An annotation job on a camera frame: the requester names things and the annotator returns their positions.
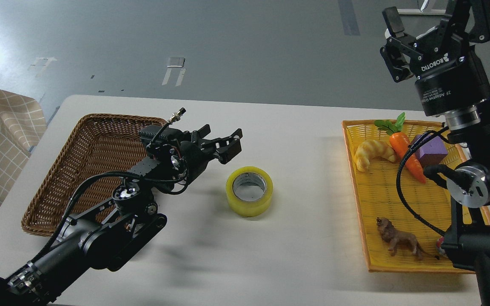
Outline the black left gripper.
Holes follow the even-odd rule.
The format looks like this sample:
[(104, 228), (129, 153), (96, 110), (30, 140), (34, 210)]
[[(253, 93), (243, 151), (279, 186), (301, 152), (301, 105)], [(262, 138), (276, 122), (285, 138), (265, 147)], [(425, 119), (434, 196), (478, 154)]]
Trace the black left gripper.
[(179, 140), (179, 151), (185, 160), (187, 179), (198, 178), (213, 159), (217, 159), (221, 164), (227, 164), (242, 151), (241, 128), (228, 137), (206, 139), (205, 137), (210, 133), (210, 124), (205, 124), (192, 132), (183, 132)]

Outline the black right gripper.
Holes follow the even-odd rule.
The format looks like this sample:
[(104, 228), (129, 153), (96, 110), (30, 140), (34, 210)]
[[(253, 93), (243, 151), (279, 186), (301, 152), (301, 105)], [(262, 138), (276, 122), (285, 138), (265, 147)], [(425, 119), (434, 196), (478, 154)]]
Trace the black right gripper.
[(388, 36), (380, 54), (394, 82), (414, 75), (426, 116), (472, 106), (490, 97), (490, 82), (471, 43), (490, 41), (490, 0), (449, 0), (438, 25), (438, 53), (424, 54), (405, 32), (396, 6), (382, 12)]

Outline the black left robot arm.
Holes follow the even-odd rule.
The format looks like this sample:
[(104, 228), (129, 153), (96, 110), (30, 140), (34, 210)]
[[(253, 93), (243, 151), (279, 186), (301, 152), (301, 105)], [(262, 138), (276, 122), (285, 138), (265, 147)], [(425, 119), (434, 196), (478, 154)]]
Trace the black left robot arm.
[(209, 125), (171, 128), (184, 113), (181, 108), (167, 122), (138, 131), (145, 154), (128, 170), (96, 174), (74, 188), (45, 246), (0, 277), (0, 306), (46, 306), (89, 269), (121, 269), (167, 224), (154, 190), (181, 194), (210, 161), (227, 164), (241, 152), (241, 129), (208, 139)]

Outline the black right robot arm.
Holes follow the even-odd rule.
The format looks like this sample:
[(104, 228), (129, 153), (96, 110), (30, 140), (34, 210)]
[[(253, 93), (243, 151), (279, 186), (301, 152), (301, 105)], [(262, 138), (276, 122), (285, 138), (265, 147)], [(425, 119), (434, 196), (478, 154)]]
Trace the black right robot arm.
[(391, 77), (414, 77), (426, 116), (444, 116), (447, 141), (465, 143), (470, 159), (450, 169), (430, 165), (428, 179), (450, 193), (451, 223), (441, 248), (453, 267), (475, 272), (490, 306), (490, 82), (475, 53), (490, 41), (490, 0), (450, 0), (438, 25), (414, 37), (394, 6), (383, 10), (380, 54)]

